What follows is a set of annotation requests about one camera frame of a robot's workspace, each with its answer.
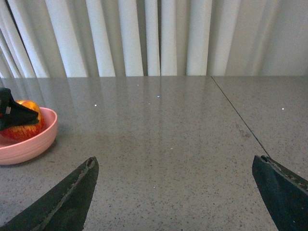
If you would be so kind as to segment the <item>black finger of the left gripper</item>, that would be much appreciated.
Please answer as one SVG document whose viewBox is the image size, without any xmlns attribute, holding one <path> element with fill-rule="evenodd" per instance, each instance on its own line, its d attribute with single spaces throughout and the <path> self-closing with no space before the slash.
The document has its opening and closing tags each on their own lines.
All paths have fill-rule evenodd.
<svg viewBox="0 0 308 231">
<path fill-rule="evenodd" d="M 0 89 L 0 130 L 39 122 L 39 113 L 18 104 L 8 88 Z"/>
</svg>

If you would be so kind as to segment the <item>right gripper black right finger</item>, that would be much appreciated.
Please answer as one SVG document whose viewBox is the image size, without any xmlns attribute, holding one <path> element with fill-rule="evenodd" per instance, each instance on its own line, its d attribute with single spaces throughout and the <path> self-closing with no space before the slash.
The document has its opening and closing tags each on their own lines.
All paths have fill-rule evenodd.
<svg viewBox="0 0 308 231">
<path fill-rule="evenodd" d="M 252 174 L 280 231 L 308 229 L 308 181 L 267 156 L 255 156 Z"/>
</svg>

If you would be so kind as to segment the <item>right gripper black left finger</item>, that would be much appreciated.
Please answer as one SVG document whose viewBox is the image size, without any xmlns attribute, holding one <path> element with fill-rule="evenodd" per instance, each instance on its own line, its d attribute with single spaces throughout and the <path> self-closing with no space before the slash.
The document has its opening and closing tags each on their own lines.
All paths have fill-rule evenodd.
<svg viewBox="0 0 308 231">
<path fill-rule="evenodd" d="M 99 164 L 87 159 L 36 202 L 1 226 L 2 231 L 82 231 Z"/>
</svg>

